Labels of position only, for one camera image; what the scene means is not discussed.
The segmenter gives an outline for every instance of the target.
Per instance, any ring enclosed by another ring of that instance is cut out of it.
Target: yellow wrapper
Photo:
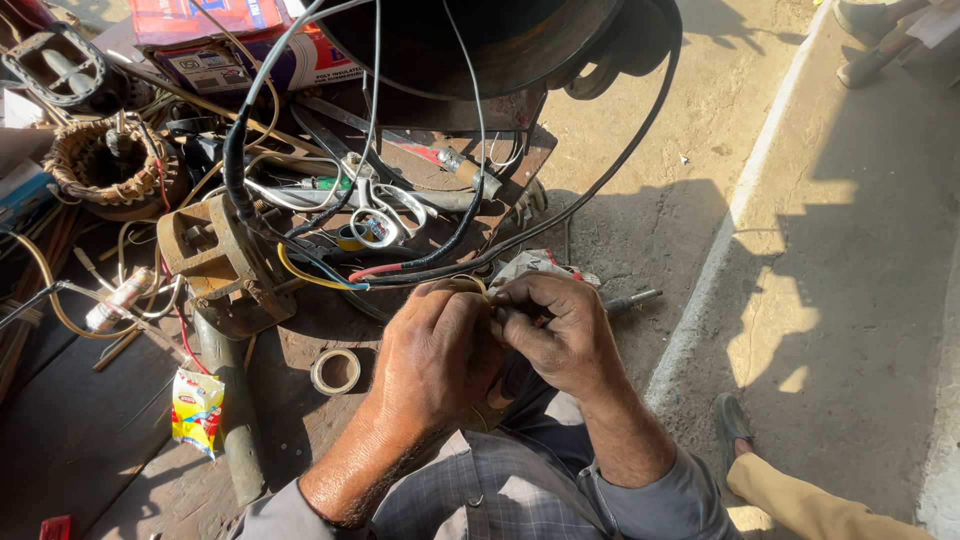
[[[174,378],[174,440],[192,444],[216,459],[213,436],[223,402],[224,384],[216,377],[178,369]]]

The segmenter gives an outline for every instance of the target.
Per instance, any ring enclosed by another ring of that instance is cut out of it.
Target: insulation tape roll
[[[350,349],[327,349],[310,366],[310,380],[326,396],[346,394],[360,380],[360,360]]]
[[[357,223],[357,231],[365,240],[370,242],[374,241],[373,233],[370,230],[370,227]],[[337,245],[340,246],[340,249],[344,251],[360,251],[364,248],[364,245],[360,243],[360,240],[353,235],[353,230],[350,229],[350,225],[345,225],[337,230]]]

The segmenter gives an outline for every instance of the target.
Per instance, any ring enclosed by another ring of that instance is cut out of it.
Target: scissors
[[[381,184],[369,162],[365,162],[363,167],[360,167],[360,155],[350,151],[342,140],[337,138],[303,106],[295,103],[290,110],[297,123],[332,158],[340,161],[347,171],[347,175],[356,183],[356,188],[359,191],[359,205],[350,217],[350,229],[361,244],[372,249],[385,248],[393,245],[401,236],[404,239],[416,236],[420,229],[426,225],[428,214],[437,217],[435,209],[425,207],[407,191],[395,185]],[[408,227],[400,218],[400,214],[391,205],[384,203],[379,195],[389,195],[408,208],[416,219],[417,225]],[[376,228],[380,229],[382,233],[382,237],[376,240],[364,238],[356,227],[358,223],[363,223],[363,221],[360,221],[361,219],[369,217],[376,220],[376,225],[379,226]]]

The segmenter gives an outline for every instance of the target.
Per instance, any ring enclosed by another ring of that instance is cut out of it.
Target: rusty metal bracket
[[[280,287],[293,276],[226,195],[164,215],[156,232],[170,271],[195,294],[191,306],[226,337],[250,337],[297,312],[291,287]]]

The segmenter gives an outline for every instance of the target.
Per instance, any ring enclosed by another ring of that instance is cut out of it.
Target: gray wire
[[[380,94],[380,0],[376,2],[376,29],[373,31],[373,103],[370,106],[370,128],[367,130],[367,143],[363,148],[363,156],[360,157],[360,164],[357,165],[357,175],[363,170],[364,163],[367,162],[367,154],[373,145],[373,134],[376,129],[376,104],[379,101]]]
[[[349,2],[344,2],[343,4],[341,4],[341,5],[339,5],[339,6],[334,6],[334,7],[332,7],[332,8],[327,8],[326,10],[323,10],[322,12],[319,12],[319,13],[311,16],[310,18],[306,19],[306,22],[305,22],[304,24],[310,24],[311,22],[317,22],[318,20],[320,20],[320,19],[322,19],[322,18],[324,18],[324,17],[326,17],[326,16],[333,15],[334,13],[342,12],[343,10],[348,10],[348,9],[354,7],[354,6],[359,6],[360,4],[366,4],[367,2],[370,2],[370,1],[371,1],[371,0],[350,0]]]
[[[453,13],[444,0],[444,10],[446,18],[450,19],[450,26],[453,27],[453,33],[457,35],[457,41],[460,41],[460,49],[464,51],[464,59],[467,61],[467,68],[470,70],[470,79],[473,81],[473,95],[477,99],[477,116],[480,117],[480,166],[487,162],[487,128],[483,123],[483,108],[480,107],[480,86],[477,84],[477,74],[473,71],[473,62],[470,61],[470,54],[467,52],[467,46],[464,44],[463,37],[460,36],[460,29],[457,28],[456,21],[453,20]]]
[[[290,38],[293,36],[293,34],[295,34],[300,28],[302,28],[304,25],[310,24],[311,22],[322,19],[328,15],[332,15],[336,12],[341,12],[343,10],[352,8],[354,6],[359,6],[360,4],[364,4],[370,1],[371,0],[351,0],[350,2],[346,2],[345,4],[334,6],[332,8],[323,10],[322,12],[314,14],[314,12],[324,2],[324,0],[314,0],[313,4],[310,4],[310,6],[299,17],[297,17],[297,20],[294,21],[292,25],[290,25],[290,28],[288,28],[287,31],[283,33],[283,36],[281,36],[280,39],[276,41],[276,45],[274,45],[274,47],[270,50],[270,54],[268,54],[267,58],[263,60],[263,63],[260,65],[260,68],[256,72],[256,78],[253,79],[253,84],[250,87],[250,91],[247,92],[247,98],[244,100],[244,103],[248,106],[251,106],[251,107],[253,106],[253,102],[256,101],[256,96],[260,93],[260,87],[263,86],[263,82],[266,81],[267,76],[270,74],[270,70],[274,68],[274,64],[276,64],[276,61],[279,60],[280,55],[283,54],[284,49],[286,49],[287,47],[287,42],[290,41]],[[379,8],[377,9],[377,21],[379,21]],[[380,32],[379,27],[380,25],[378,22],[377,23],[378,36]],[[378,45],[377,46],[378,58],[380,56],[379,51],[380,51],[380,48]]]

